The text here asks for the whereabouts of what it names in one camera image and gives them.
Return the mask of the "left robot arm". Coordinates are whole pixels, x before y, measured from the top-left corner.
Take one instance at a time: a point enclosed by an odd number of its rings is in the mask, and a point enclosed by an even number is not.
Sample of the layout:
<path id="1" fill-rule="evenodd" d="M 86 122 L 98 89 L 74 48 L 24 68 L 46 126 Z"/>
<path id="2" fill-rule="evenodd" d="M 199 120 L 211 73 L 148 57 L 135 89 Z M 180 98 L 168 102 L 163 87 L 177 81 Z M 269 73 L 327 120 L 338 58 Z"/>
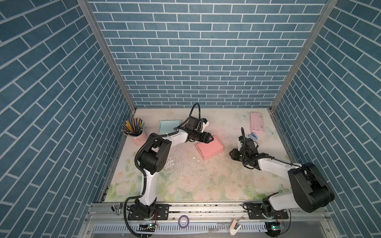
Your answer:
<path id="1" fill-rule="evenodd" d="M 135 167 L 142 173 L 140 195 L 126 199 L 134 199 L 138 215 L 143 219 L 151 218 L 155 213 L 157 201 L 156 185 L 159 172 L 165 167 L 172 147 L 186 142 L 209 144 L 213 136 L 205 131 L 208 120 L 201 117 L 201 107 L 195 103 L 184 122 L 173 128 L 170 133 L 152 133 L 135 155 Z"/>

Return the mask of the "mint green paper box sheet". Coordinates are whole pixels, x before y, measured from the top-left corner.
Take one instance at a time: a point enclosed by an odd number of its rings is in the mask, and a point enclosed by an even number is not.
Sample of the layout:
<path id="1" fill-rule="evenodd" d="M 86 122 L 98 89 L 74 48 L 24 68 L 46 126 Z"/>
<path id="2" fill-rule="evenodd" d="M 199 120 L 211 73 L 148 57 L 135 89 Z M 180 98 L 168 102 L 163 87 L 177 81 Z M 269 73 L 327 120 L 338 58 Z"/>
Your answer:
<path id="1" fill-rule="evenodd" d="M 159 123 L 159 134 L 172 133 L 180 124 L 181 120 L 162 120 Z"/>

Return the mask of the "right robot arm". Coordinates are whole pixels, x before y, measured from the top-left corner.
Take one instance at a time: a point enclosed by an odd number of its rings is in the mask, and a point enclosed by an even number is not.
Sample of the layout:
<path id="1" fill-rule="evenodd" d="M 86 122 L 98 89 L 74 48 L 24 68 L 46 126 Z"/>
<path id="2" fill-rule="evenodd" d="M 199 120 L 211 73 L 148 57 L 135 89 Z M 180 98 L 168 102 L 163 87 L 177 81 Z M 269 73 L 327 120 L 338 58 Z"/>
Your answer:
<path id="1" fill-rule="evenodd" d="M 263 199 L 264 216 L 298 208 L 312 213 L 334 201 L 334 192 L 313 163 L 291 163 L 260 153 L 258 144 L 244 136 L 239 137 L 239 144 L 241 148 L 229 152 L 232 160 L 241 162 L 247 169 L 269 172 L 290 182 L 290 192 L 274 193 Z"/>

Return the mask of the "pink paper box sheet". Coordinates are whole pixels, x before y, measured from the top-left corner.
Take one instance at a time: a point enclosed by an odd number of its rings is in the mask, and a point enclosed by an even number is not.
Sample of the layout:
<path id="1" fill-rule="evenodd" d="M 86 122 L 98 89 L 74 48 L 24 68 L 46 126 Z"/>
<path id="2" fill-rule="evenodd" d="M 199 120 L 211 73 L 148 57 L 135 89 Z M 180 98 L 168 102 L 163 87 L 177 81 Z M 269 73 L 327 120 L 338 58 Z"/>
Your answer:
<path id="1" fill-rule="evenodd" d="M 196 144 L 196 148 L 204 161 L 207 161 L 212 157 L 222 153 L 224 150 L 224 146 L 217 136 L 214 136 L 213 141 L 210 143 L 200 142 Z"/>

